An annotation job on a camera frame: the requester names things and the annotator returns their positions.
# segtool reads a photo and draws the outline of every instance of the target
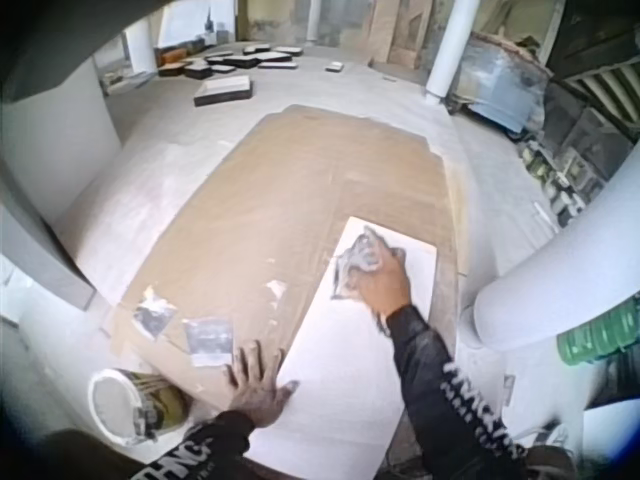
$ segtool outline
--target fingers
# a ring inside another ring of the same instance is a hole
[[[404,248],[396,248],[395,252],[394,252],[394,256],[398,259],[398,262],[400,262],[400,265],[405,265],[406,260],[407,260],[407,251]]]
[[[233,354],[233,375],[239,387],[247,384],[247,366],[242,348],[236,348]]]
[[[391,249],[389,249],[389,247],[387,246],[384,238],[378,235],[373,229],[371,229],[370,232],[371,241],[373,242],[373,249],[378,255],[378,258],[385,262],[387,259],[393,257],[393,255],[391,254]]]
[[[291,395],[293,395],[296,392],[299,386],[300,386],[300,382],[298,382],[297,380],[292,380],[291,382],[286,383],[284,386],[278,389],[278,391],[276,392],[276,399],[275,399],[275,402],[278,408],[280,409],[284,408],[286,403],[291,398]]]
[[[266,385],[273,385],[275,387],[276,378],[278,376],[278,370],[280,370],[280,364],[282,363],[283,352],[282,349],[276,350],[276,353],[271,358],[271,361],[267,365],[267,370],[264,372],[263,382]]]
[[[231,365],[225,365],[224,370],[222,370],[222,374],[231,388],[238,388],[238,381],[236,380],[236,376],[233,373]]]
[[[245,350],[247,358],[247,373],[249,382],[262,381],[262,364],[260,360],[260,344],[254,340]]]

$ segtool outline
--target black long-sleeve shirt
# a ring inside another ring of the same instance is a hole
[[[387,319],[409,419],[425,468],[443,479],[526,478],[522,449],[452,363],[442,338],[413,306]],[[254,425],[224,412],[132,478],[135,480],[256,478],[242,455]]]

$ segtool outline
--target concrete floor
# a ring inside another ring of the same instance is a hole
[[[262,116],[289,104],[385,121],[427,137],[445,163],[467,169],[471,176],[467,193],[480,212],[471,219],[476,224],[469,230],[475,271],[461,278],[463,304],[483,282],[504,274],[552,237],[552,229],[533,207],[538,202],[548,210],[540,187],[499,130],[466,116],[451,119],[442,108],[427,108],[419,86],[390,81],[356,62],[341,75],[323,76],[318,72],[325,63],[326,58],[305,56],[296,72],[252,71],[254,100],[259,102],[194,109],[191,95],[198,82],[185,78],[156,79],[109,99],[123,152],[56,226],[67,235],[82,232],[76,235],[77,249],[71,253],[108,302],[98,297],[88,312],[80,312],[36,285],[19,319],[24,348],[16,342],[13,351],[3,350],[3,355],[19,359],[5,363],[3,396],[19,405],[18,415],[38,425],[30,427],[36,435],[71,425],[95,433],[86,400],[90,375],[105,367],[149,368],[133,352],[125,358],[111,355],[109,303],[117,303],[157,237],[224,156]],[[516,376],[510,405],[503,410],[513,434],[557,417],[571,427],[574,448],[579,443],[582,409],[597,383],[597,365],[562,365],[553,339],[507,354],[474,350],[458,342],[456,358],[498,408],[503,403],[504,374]],[[57,392],[57,404],[69,412],[65,417],[42,402],[47,398],[40,389],[45,383],[19,387],[26,368],[38,369],[38,375],[48,378],[46,388]],[[127,453],[149,460],[170,448],[180,434]]]

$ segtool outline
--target white pillar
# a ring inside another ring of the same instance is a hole
[[[315,45],[318,41],[318,26],[320,25],[320,12],[322,0],[311,0],[309,5],[309,23],[307,23],[307,45]]]
[[[124,31],[127,36],[129,59],[134,73],[155,72],[158,70],[156,55],[151,40],[151,25],[145,17]]]
[[[427,81],[426,101],[435,105],[447,96],[464,47],[467,45],[480,0],[455,0],[436,61]]]
[[[480,291],[480,340],[508,350],[581,325],[640,291],[640,143],[595,201]]]

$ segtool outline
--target brown cardboard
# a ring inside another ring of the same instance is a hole
[[[236,345],[257,338],[265,355],[288,349],[350,216],[437,247],[429,322],[453,348],[456,254],[442,161],[421,137],[292,106],[266,116],[158,240],[118,310],[114,349],[131,344],[187,393],[225,408],[222,371],[191,367],[180,320],[224,316]],[[277,302],[271,280],[287,285]],[[131,322],[148,285],[179,311],[155,343]]]

